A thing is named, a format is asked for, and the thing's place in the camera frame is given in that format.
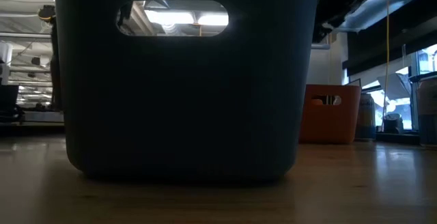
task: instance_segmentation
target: window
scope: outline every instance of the window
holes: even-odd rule
[[[396,71],[397,74],[406,74],[408,76],[408,67]]]
[[[382,110],[384,108],[384,90],[378,90],[369,92],[373,100],[375,101],[375,122],[376,126],[382,124]],[[409,98],[399,98],[395,100],[389,100],[386,97],[387,102],[387,114],[398,113],[401,115],[404,122],[404,129],[412,129],[411,120],[411,101]]]
[[[420,50],[417,54],[419,74],[437,71],[437,44]]]
[[[374,81],[373,83],[370,83],[370,84],[367,84],[367,85],[365,85],[364,87],[362,87],[363,89],[367,89],[367,88],[370,88],[370,87],[377,87],[377,86],[379,86],[380,85],[380,82],[379,81]]]

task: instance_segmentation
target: white pillar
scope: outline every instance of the white pillar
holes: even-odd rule
[[[0,42],[0,59],[4,62],[4,64],[0,64],[0,79],[2,85],[8,84],[13,48],[12,44]]]
[[[341,85],[343,62],[348,59],[348,35],[333,36],[329,50],[311,50],[307,84]]]

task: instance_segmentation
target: storage bin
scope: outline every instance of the storage bin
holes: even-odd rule
[[[361,87],[357,86],[307,85],[300,141],[303,143],[353,142],[360,95]]]
[[[437,78],[420,81],[417,89],[421,145],[437,149]]]
[[[126,36],[138,0],[56,0],[66,145],[87,175],[271,180],[293,165],[318,0],[213,0],[214,37]]]

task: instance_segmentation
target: ceiling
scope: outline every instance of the ceiling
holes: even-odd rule
[[[435,0],[412,0],[390,16],[390,61],[437,44]],[[343,69],[353,75],[387,61],[386,20],[348,34],[348,60]]]
[[[36,14],[43,5],[54,4],[53,0],[0,0],[0,32],[50,33],[48,25],[42,23]],[[0,38],[0,41],[13,46],[9,80],[10,84],[22,85],[18,104],[34,105],[36,102],[50,101],[52,88],[49,68],[32,64],[31,60],[34,57],[49,59],[52,55],[51,43],[30,42],[21,38]]]

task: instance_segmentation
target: bright window light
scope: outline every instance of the bright window light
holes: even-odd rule
[[[194,23],[193,15],[190,12],[155,12],[146,10],[145,13],[150,22],[161,25]]]
[[[229,16],[226,14],[211,14],[201,16],[199,19],[200,25],[210,26],[227,26],[229,23]]]
[[[379,86],[379,85],[380,85],[380,82],[379,82],[379,81],[374,81],[373,83],[370,83],[370,84],[365,85],[365,86],[363,87],[363,89],[367,89],[367,88],[370,88],[370,87],[376,87],[376,86]]]
[[[408,74],[408,67],[396,71],[397,74]]]
[[[369,94],[373,98],[373,101],[375,101],[375,104],[379,105],[380,107],[384,106],[384,91],[378,90],[370,92]]]

